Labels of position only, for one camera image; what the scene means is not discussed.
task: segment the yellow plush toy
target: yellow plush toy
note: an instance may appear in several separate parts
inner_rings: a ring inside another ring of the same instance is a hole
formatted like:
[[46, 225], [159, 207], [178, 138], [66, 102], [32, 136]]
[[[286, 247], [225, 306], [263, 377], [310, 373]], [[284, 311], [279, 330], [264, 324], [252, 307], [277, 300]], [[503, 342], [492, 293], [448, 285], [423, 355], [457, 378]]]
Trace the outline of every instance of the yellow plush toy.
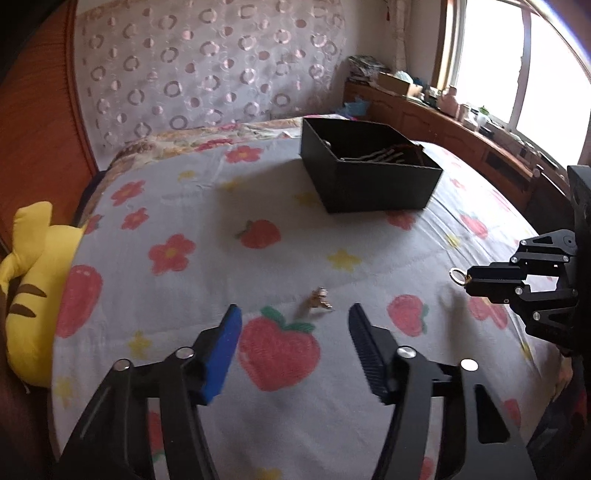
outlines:
[[7, 356], [21, 380], [51, 384], [53, 336], [61, 294], [84, 230], [51, 225], [51, 203], [19, 209], [14, 216], [12, 253], [0, 264], [0, 297], [22, 276], [6, 317]]

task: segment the black box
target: black box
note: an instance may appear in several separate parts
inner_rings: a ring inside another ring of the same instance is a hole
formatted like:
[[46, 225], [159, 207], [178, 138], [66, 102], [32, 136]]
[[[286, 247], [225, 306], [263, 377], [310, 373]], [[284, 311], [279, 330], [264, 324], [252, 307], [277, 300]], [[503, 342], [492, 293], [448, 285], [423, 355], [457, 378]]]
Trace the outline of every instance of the black box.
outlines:
[[392, 145], [413, 143], [384, 124], [304, 118], [300, 155], [329, 213], [425, 208], [443, 170], [422, 151], [424, 166], [340, 160]]

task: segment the red strawberry print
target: red strawberry print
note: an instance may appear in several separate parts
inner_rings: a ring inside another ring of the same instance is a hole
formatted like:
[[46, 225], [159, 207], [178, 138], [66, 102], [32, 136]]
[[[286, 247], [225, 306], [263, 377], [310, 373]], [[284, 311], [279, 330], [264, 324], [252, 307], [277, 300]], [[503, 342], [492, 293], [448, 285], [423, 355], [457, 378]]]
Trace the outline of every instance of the red strawberry print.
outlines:
[[281, 240], [281, 232], [269, 220], [256, 220], [246, 223], [244, 231], [236, 236], [240, 243], [248, 248], [266, 248]]
[[452, 183], [454, 184], [454, 186], [456, 188], [461, 189], [461, 190], [466, 190], [466, 187], [459, 180], [452, 179]]
[[56, 335], [68, 338], [86, 323], [99, 300], [103, 279], [88, 265], [75, 265], [64, 284]]
[[100, 227], [99, 222], [102, 219], [102, 215], [93, 215], [88, 219], [88, 223], [86, 224], [86, 229], [84, 230], [84, 234], [88, 235]]
[[146, 207], [142, 207], [135, 212], [131, 212], [123, 220], [122, 230], [135, 230], [144, 223], [150, 216], [146, 213]]
[[386, 212], [388, 223], [400, 227], [402, 230], [409, 231], [417, 221], [415, 216], [406, 210], [396, 212]]
[[435, 472], [435, 462], [432, 458], [425, 457], [423, 459], [423, 466], [421, 467], [421, 476], [418, 480], [428, 480]]
[[154, 411], [148, 412], [148, 438], [150, 439], [152, 457], [163, 454], [162, 422], [160, 421], [160, 415]]
[[286, 325], [283, 315], [271, 307], [242, 329], [238, 361], [263, 392], [292, 387], [308, 377], [320, 360], [320, 346], [310, 323]]
[[241, 161], [257, 161], [261, 158], [262, 148], [252, 148], [248, 145], [241, 145], [234, 150], [226, 152], [226, 161], [228, 163], [238, 163]]
[[491, 303], [489, 299], [484, 297], [470, 297], [468, 299], [468, 310], [476, 320], [484, 321], [491, 317], [500, 330], [504, 330], [509, 323], [505, 307]]
[[498, 190], [491, 190], [492, 197], [496, 200], [497, 204], [506, 212], [511, 211], [510, 203]]
[[519, 404], [517, 403], [517, 400], [514, 398], [505, 400], [503, 405], [505, 406], [505, 410], [509, 415], [509, 418], [513, 421], [518, 429], [521, 428], [521, 411], [519, 410]]
[[484, 223], [476, 218], [472, 218], [469, 215], [460, 215], [462, 222], [475, 234], [478, 238], [486, 239], [488, 236], [488, 230]]
[[427, 333], [424, 318], [429, 313], [429, 306], [415, 295], [399, 295], [388, 305], [387, 311], [392, 323], [409, 337]]
[[140, 181], [130, 181], [123, 185], [119, 190], [117, 190], [113, 195], [111, 195], [111, 200], [113, 200], [113, 206], [117, 207], [125, 203], [126, 200], [137, 197], [140, 193], [144, 191], [144, 184], [145, 180]]
[[208, 140], [205, 143], [199, 145], [195, 149], [195, 152], [211, 150], [212, 148], [221, 147], [222, 145], [232, 145], [232, 140], [230, 138], [214, 138], [213, 140]]
[[152, 273], [162, 275], [168, 270], [180, 272], [187, 268], [189, 259], [185, 256], [195, 251], [195, 243], [182, 233], [171, 236], [164, 245], [154, 245], [148, 252], [148, 258], [154, 262]]

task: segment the bed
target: bed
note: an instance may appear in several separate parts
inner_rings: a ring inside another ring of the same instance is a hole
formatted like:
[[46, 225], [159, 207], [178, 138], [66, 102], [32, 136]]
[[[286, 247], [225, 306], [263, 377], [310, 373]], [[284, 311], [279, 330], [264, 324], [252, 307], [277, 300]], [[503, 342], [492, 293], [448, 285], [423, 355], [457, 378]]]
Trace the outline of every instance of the bed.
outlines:
[[[60, 448], [117, 359], [160, 361], [231, 303], [243, 333], [222, 394], [201, 415], [222, 480], [371, 477], [391, 409], [372, 396], [350, 339], [355, 302], [431, 360], [477, 360], [523, 439], [532, 436], [567, 367], [510, 309], [469, 298], [448, 270], [506, 261], [535, 231], [482, 176], [428, 143], [444, 173], [424, 210], [328, 215], [298, 156], [300, 132], [301, 118], [171, 131], [115, 158], [82, 215], [57, 324]], [[534, 290], [555, 280], [528, 279]], [[320, 286], [332, 311], [306, 306]], [[434, 475], [440, 407], [421, 480]], [[154, 468], [166, 478], [158, 422], [152, 403]]]

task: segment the bright window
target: bright window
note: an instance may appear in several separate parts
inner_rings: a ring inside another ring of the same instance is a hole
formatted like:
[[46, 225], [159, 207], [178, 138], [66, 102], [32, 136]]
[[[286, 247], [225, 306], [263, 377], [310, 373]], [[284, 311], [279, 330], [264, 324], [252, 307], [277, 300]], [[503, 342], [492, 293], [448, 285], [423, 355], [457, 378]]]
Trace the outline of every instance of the bright window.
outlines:
[[458, 100], [485, 105], [563, 167], [576, 164], [587, 135], [591, 84], [566, 43], [543, 18], [517, 5], [460, 3]]
[[[457, 98], [484, 105], [509, 122], [523, 53], [521, 9], [496, 0], [469, 0], [465, 18]], [[500, 25], [503, 35], [496, 35], [491, 42], [490, 33]]]
[[531, 19], [530, 76], [517, 131], [563, 166], [579, 161], [591, 111], [591, 83], [552, 26]]

